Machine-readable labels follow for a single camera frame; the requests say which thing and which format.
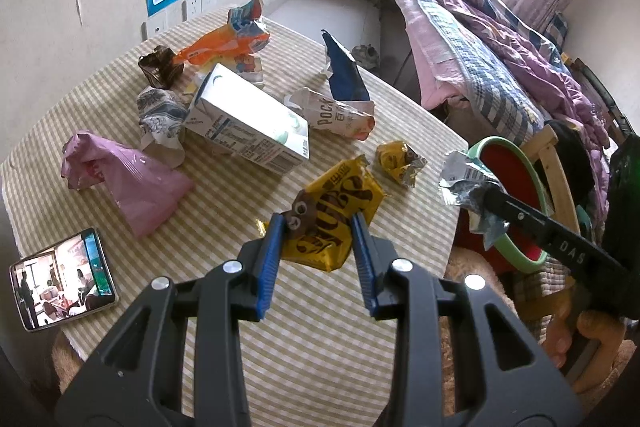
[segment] table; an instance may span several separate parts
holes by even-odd
[[[206,140],[188,133],[180,170],[195,182],[178,211],[155,233],[135,240],[105,187],[76,192],[60,178],[62,147],[88,129],[137,146],[136,95],[146,86],[141,54],[163,43],[179,50],[226,22],[226,10],[176,26],[97,71],[56,104],[0,166],[3,196],[20,254],[25,256],[86,227],[96,226],[120,303],[79,319],[63,330],[85,359],[148,282],[167,275],[180,282],[201,277],[258,237],[256,219],[285,210],[308,182],[344,158],[395,139],[407,140],[428,158],[414,190],[377,176],[388,197],[371,231],[391,239],[401,256],[442,276],[458,210],[441,204],[437,189],[444,155],[465,141],[429,113],[363,71],[376,102],[376,127],[366,142],[312,130],[311,160],[280,177],[242,158],[215,156]],[[319,73],[324,48],[267,21],[271,43],[261,53],[266,91],[282,99],[308,86],[328,93]],[[375,323],[362,305],[353,256],[322,273],[281,263],[273,303],[260,324],[241,326],[248,400],[255,426],[366,426],[386,403],[392,373],[395,326]],[[185,413],[192,413],[195,324],[188,331]]]

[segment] yellow snack wrapper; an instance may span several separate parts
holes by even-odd
[[[376,158],[389,176],[405,187],[415,187],[415,177],[427,160],[403,141],[385,143],[376,149]]]
[[[369,224],[385,197],[367,159],[343,160],[301,190],[285,212],[289,236],[282,259],[331,272],[351,251],[351,217],[362,211]]]

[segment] floor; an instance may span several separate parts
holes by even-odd
[[[327,30],[348,50],[371,44],[380,50],[380,13],[367,0],[288,0],[270,18],[324,44]]]

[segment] smartphone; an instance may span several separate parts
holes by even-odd
[[[118,302],[95,229],[82,230],[9,269],[15,304],[28,331],[50,328]]]

